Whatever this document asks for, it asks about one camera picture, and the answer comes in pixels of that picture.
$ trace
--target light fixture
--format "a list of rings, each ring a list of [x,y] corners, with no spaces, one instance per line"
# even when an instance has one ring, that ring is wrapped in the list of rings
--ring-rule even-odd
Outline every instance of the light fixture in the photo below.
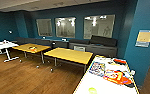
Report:
[[[69,21],[71,21],[71,25],[72,25],[72,26],[75,25],[75,19],[76,19],[76,18],[69,19]]]
[[[97,20],[96,17],[94,17],[93,22],[92,22],[93,26],[96,26],[96,23],[97,23],[96,20]]]
[[[90,20],[90,19],[91,19],[91,17],[85,17],[85,19],[86,19],[86,20]]]
[[[72,26],[74,26],[74,25],[75,25],[75,22],[74,22],[74,20],[72,20],[72,22],[71,22],[71,25],[72,25]]]
[[[61,22],[60,22],[60,21],[58,21],[58,22],[57,22],[57,25],[58,25],[58,26],[60,26],[60,24],[61,24]]]
[[[106,15],[103,15],[103,16],[100,16],[101,19],[106,19],[107,16]]]

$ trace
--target ceiling light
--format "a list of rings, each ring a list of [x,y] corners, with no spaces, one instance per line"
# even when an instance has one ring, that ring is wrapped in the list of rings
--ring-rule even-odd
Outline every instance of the ceiling light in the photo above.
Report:
[[[106,15],[103,15],[103,16],[100,16],[100,18],[102,18],[102,19],[106,19],[106,18],[107,18],[107,16],[106,16]]]
[[[90,19],[91,19],[91,17],[85,17],[85,19],[86,19],[86,20],[90,20]]]

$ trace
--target paper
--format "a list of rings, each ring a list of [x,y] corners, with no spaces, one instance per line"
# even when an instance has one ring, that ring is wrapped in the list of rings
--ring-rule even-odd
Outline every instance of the paper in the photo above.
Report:
[[[148,47],[149,43],[150,43],[150,30],[140,30],[135,46]]]

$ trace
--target couch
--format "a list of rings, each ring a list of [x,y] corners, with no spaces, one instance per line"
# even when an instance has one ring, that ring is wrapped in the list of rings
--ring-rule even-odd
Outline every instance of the couch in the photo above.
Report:
[[[117,40],[100,36],[92,36],[90,40],[70,39],[69,41],[18,37],[17,43],[19,45],[34,43],[44,46],[51,46],[51,49],[61,47],[79,51],[92,52],[94,53],[94,55],[117,57]]]

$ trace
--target blue wall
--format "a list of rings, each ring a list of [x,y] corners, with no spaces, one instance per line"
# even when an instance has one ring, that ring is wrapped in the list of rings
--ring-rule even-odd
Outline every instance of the blue wall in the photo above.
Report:
[[[14,13],[0,12],[0,41],[4,39],[12,41],[18,36]]]
[[[138,0],[124,56],[130,68],[136,70],[136,83],[143,85],[150,65],[150,45],[147,48],[135,47],[139,30],[150,30],[150,0]]]
[[[113,38],[118,39],[121,21],[123,19],[124,3],[123,2],[102,2],[95,4],[86,4],[80,6],[71,6],[64,8],[56,8],[49,10],[41,10],[31,12],[33,17],[33,27],[35,38],[42,38],[38,35],[36,19],[51,19],[52,21],[52,37],[48,39],[62,39],[56,37],[55,18],[59,17],[76,17],[75,38],[83,39],[84,17],[95,15],[111,15],[115,14],[115,25],[113,30]]]
[[[118,58],[124,58],[125,50],[133,23],[133,17],[137,5],[137,0],[127,0],[125,4],[124,19],[121,25],[121,30],[118,38]]]
[[[16,20],[19,36],[24,38],[29,38],[23,11],[17,11],[14,14],[15,14],[15,20]]]

